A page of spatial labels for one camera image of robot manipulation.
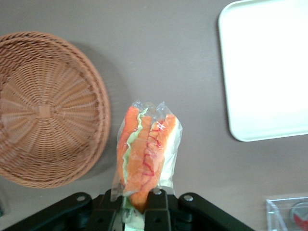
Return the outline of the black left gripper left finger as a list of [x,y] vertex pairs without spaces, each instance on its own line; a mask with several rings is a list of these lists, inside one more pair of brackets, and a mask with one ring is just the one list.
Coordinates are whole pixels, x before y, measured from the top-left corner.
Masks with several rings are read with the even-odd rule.
[[90,216],[91,231],[122,231],[122,196],[114,199],[112,190],[107,190],[92,201],[93,211]]

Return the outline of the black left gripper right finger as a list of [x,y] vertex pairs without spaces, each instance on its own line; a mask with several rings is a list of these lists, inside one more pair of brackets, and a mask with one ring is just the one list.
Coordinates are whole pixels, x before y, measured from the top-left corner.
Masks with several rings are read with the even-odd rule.
[[167,193],[163,189],[153,189],[149,192],[144,218],[145,231],[172,230]]

